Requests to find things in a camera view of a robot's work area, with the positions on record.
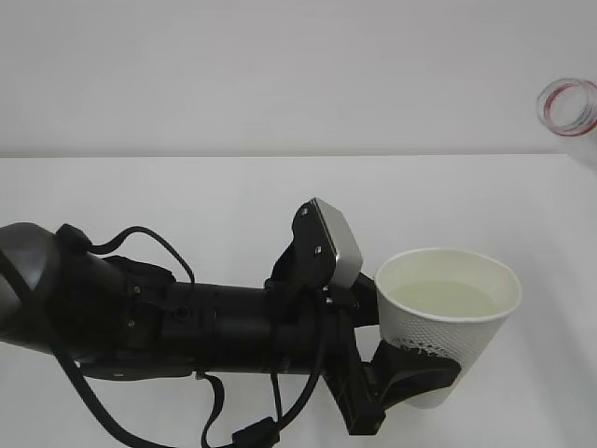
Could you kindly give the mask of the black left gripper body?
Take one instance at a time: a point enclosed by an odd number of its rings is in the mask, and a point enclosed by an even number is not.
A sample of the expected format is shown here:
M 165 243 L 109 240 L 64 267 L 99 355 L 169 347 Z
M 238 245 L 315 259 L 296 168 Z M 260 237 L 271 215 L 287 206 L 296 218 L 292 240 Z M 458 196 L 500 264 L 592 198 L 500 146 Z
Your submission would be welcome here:
M 350 289 L 315 288 L 270 280 L 271 384 L 277 430 L 289 427 L 323 380 L 348 433 L 376 434 L 385 411 L 375 395 L 369 364 L 359 355 L 354 333 L 356 296 Z M 308 377 L 296 401 L 284 410 L 278 375 L 305 369 Z

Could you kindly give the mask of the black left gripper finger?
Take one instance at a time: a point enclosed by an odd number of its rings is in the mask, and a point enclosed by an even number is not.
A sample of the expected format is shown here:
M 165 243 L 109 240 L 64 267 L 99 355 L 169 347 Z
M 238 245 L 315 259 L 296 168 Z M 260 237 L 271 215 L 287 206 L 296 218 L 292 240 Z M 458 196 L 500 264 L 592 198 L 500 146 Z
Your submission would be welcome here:
M 401 402 L 433 409 L 451 393 L 460 364 L 422 348 L 396 347 L 380 341 L 370 361 L 375 400 L 388 410 Z
M 354 298 L 353 325 L 355 328 L 377 326 L 379 308 L 374 281 L 360 273 L 350 289 Z

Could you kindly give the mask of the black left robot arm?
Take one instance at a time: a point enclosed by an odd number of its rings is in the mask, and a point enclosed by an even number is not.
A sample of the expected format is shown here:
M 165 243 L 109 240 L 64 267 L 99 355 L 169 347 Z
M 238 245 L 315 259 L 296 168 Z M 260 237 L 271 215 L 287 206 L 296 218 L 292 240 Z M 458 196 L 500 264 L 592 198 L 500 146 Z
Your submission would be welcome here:
M 261 288 L 177 281 L 159 266 L 121 257 L 119 234 L 94 245 L 79 229 L 34 223 L 1 230 L 1 339 L 55 356 L 99 423 L 131 447 L 89 379 L 139 381 L 196 375 L 224 403 L 222 371 L 307 376 L 295 404 L 236 432 L 236 447 L 270 447 L 324 380 L 352 435 L 375 434 L 388 408 L 451 385 L 461 368 L 421 347 L 380 342 L 361 359 L 355 330 L 379 321 L 370 278 L 334 281 L 339 264 L 322 225 L 294 230 Z

